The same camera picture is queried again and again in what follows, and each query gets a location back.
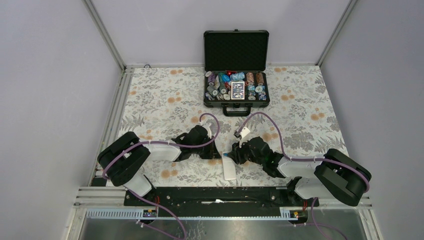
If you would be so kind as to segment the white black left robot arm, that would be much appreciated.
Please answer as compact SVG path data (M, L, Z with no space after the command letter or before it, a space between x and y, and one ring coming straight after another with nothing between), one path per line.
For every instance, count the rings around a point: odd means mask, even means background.
M136 194L136 199L144 206L155 200L154 186L139 170L149 161L181 162L192 155L203 160L221 157L215 145L215 138L208 125L195 125L168 141L148 141L143 144L140 138L129 131L110 146L101 151L97 162L103 168L103 178L116 187L124 186Z

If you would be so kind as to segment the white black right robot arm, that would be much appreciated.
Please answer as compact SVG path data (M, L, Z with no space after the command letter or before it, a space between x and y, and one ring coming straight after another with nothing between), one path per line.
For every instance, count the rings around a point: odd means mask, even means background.
M356 207L370 190L372 174L335 148L318 157L289 157L272 150L261 137L254 137L234 143L227 156L237 165L255 163L272 178L289 178L291 189L286 198L293 206L306 199L333 197Z

